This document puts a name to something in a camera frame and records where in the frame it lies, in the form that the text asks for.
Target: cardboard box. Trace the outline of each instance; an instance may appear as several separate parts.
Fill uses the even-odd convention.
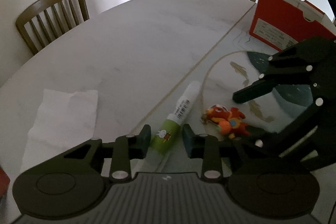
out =
[[[250,35],[278,51],[306,38],[336,39],[336,27],[308,1],[257,0]]]
[[[11,180],[6,173],[0,168],[0,198],[6,193]]]

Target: white table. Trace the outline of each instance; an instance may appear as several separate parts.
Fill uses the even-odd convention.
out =
[[[43,89],[97,89],[95,137],[104,142],[157,130],[191,80],[225,54],[276,51],[248,34],[248,0],[132,0],[62,35],[0,89],[0,165],[11,185],[0,222],[20,215],[11,194]],[[189,122],[199,123],[196,104]]]

